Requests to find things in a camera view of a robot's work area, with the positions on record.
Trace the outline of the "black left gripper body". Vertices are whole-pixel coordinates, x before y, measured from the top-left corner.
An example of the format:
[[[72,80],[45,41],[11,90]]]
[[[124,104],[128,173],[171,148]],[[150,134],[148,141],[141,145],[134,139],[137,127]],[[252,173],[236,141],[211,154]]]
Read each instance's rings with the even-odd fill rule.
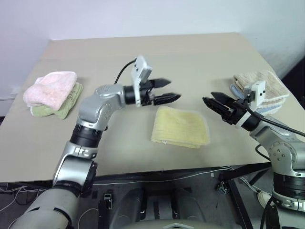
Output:
[[[156,106],[152,89],[156,86],[156,80],[148,80],[145,83],[140,83],[140,99],[141,106],[154,105]]]

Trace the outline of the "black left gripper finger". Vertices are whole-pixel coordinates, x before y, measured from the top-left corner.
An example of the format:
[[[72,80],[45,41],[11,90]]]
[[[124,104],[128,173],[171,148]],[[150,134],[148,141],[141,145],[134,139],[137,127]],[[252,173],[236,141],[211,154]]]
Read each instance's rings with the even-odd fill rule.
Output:
[[[162,88],[170,84],[171,81],[164,79],[164,78],[158,78],[151,80],[151,84],[153,88]]]
[[[153,105],[173,103],[174,101],[178,100],[180,97],[181,97],[180,94],[175,94],[175,93],[162,94],[160,96],[156,96],[153,99]]]

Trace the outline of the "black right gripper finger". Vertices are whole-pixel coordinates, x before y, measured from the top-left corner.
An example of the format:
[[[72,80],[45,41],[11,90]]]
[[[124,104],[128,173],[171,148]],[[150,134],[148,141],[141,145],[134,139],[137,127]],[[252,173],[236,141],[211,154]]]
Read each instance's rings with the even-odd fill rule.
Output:
[[[232,106],[232,104],[236,101],[235,99],[229,97],[228,95],[222,92],[211,92],[211,95],[214,97],[215,100],[225,106]]]
[[[208,97],[203,97],[202,100],[209,109],[213,110],[220,116],[230,117],[232,115],[232,111],[230,111],[230,109],[228,107],[226,107],[219,101],[217,101],[213,98],[208,98]]]

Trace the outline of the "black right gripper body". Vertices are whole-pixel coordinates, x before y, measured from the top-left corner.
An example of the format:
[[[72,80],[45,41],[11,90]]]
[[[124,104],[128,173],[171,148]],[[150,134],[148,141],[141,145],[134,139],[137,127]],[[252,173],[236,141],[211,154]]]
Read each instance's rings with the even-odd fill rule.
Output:
[[[229,98],[224,102],[224,105],[229,108],[229,114],[223,115],[222,120],[230,125],[236,125],[247,112],[245,102],[242,99]]]

